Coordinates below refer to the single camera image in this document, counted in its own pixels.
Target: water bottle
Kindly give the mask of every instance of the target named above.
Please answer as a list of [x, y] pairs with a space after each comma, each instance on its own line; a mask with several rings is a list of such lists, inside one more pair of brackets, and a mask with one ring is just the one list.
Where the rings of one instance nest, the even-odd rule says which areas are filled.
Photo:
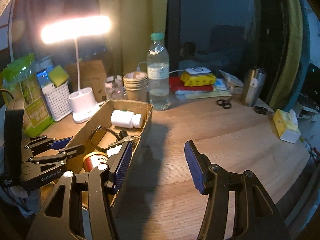
[[156, 110], [169, 106], [169, 54], [163, 39], [162, 33], [152, 33], [153, 44], [147, 55], [149, 98]]

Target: white label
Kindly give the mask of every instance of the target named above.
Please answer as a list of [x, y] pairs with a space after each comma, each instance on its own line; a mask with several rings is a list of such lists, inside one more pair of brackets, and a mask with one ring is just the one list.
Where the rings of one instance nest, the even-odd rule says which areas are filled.
[[258, 80], [255, 78], [251, 79], [250, 86], [256, 88], [258, 86]]
[[153, 66], [161, 65], [161, 67], [149, 67], [148, 66], [148, 78], [149, 79], [166, 79], [169, 77], [169, 64], [152, 64]]
[[97, 167], [101, 163], [107, 163], [108, 158], [104, 155], [92, 155], [90, 157], [90, 161], [93, 167]]

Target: yellow tissue box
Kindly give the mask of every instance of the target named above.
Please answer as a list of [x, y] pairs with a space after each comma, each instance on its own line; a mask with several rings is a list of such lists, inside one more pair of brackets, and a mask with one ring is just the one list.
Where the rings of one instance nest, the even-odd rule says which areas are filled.
[[298, 125], [292, 122], [290, 113], [277, 109], [273, 116], [273, 122], [275, 123], [280, 140], [290, 143], [297, 142], [301, 133]]
[[185, 87], [200, 87], [200, 86], [212, 85], [217, 80], [216, 76], [213, 74], [206, 75], [206, 76], [192, 77], [187, 72], [183, 72], [180, 79], [184, 83]]

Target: tissue box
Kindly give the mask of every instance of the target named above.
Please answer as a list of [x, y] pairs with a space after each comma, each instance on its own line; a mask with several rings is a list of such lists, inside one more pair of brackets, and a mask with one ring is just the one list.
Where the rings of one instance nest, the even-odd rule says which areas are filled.
[[298, 128], [298, 124], [292, 121], [290, 113], [276, 110], [273, 116], [273, 122], [275, 123], [279, 138], [286, 142], [296, 143], [301, 133]]

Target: green bottle cap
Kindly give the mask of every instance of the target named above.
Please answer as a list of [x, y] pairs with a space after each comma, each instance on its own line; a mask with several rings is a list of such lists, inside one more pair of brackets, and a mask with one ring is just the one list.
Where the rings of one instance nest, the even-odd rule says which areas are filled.
[[152, 41], [159, 41], [164, 39], [163, 33], [151, 33], [150, 35]]

